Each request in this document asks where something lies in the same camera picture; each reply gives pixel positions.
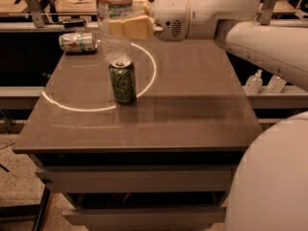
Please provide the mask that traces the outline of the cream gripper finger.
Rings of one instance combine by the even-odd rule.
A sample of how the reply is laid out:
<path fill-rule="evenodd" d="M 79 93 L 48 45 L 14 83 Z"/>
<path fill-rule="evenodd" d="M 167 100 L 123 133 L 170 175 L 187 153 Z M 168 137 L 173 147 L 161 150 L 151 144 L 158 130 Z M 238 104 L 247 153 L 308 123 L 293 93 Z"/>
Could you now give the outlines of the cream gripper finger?
<path fill-rule="evenodd" d="M 148 0 L 133 0 L 133 16 L 148 15 L 150 2 Z"/>
<path fill-rule="evenodd" d="M 111 20 L 108 28 L 112 36 L 127 39 L 149 39 L 156 32 L 164 31 L 164 28 L 148 15 Z"/>

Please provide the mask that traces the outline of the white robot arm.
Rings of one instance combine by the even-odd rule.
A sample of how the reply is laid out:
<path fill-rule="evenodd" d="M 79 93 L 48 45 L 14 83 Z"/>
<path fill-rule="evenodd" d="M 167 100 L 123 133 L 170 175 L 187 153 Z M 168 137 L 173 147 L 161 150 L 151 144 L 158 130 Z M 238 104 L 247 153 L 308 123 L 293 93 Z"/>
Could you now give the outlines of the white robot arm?
<path fill-rule="evenodd" d="M 307 29 L 256 21 L 260 0 L 155 0 L 143 14 L 114 18 L 109 32 L 129 39 L 211 39 L 222 49 L 306 89 Z M 244 153 L 228 196 L 224 231 L 308 231 L 308 120 L 284 119 Z"/>

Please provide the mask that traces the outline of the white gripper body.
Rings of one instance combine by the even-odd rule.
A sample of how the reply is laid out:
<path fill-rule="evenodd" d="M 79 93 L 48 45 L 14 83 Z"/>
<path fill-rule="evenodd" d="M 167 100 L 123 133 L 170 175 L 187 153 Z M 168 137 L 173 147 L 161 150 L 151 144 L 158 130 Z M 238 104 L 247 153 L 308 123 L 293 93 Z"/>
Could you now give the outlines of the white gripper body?
<path fill-rule="evenodd" d="M 189 0 L 155 0 L 149 6 L 149 16 L 154 19 L 157 39 L 182 41 L 189 28 Z"/>

